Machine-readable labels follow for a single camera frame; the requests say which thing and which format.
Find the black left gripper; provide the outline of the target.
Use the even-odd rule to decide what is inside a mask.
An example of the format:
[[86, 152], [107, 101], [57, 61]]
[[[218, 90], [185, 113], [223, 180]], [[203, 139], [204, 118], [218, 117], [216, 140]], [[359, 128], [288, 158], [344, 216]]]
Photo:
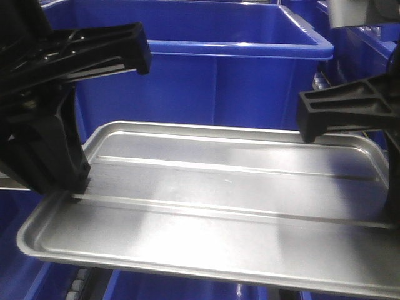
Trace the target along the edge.
[[55, 30], [1, 54], [1, 102], [47, 83], [68, 83], [130, 70], [148, 74], [151, 52], [140, 22]]

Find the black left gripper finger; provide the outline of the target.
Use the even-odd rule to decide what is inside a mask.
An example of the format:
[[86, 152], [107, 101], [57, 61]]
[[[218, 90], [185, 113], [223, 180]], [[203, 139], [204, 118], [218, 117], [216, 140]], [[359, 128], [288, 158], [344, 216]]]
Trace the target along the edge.
[[389, 189], [385, 208], [395, 223], [399, 222], [399, 136], [384, 131], [389, 155]]

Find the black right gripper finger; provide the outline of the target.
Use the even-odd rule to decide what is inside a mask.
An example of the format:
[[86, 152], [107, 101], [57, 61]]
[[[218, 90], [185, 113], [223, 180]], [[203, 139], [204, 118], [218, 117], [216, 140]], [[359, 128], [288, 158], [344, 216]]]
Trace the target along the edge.
[[1, 99], [1, 172], [39, 194], [82, 193], [91, 166], [75, 113], [75, 87], [40, 87]]

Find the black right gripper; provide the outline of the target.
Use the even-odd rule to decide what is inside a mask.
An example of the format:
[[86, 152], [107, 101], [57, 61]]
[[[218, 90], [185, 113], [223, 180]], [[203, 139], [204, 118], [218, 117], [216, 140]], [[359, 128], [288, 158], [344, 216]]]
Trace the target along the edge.
[[399, 53], [386, 73], [318, 91], [299, 93], [297, 125], [312, 143], [326, 133], [385, 131], [399, 142]]

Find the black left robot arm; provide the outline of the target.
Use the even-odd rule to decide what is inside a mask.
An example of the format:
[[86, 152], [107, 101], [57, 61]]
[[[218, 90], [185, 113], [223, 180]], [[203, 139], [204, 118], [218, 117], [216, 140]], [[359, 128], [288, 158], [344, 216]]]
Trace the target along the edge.
[[[149, 73], [140, 23], [55, 30], [37, 1], [1, 2], [1, 171], [40, 194], [81, 194], [90, 165], [74, 111], [74, 81], [124, 71]], [[328, 89], [302, 92], [302, 140], [381, 129], [389, 150], [387, 213], [399, 220], [399, 50], [387, 71]]]

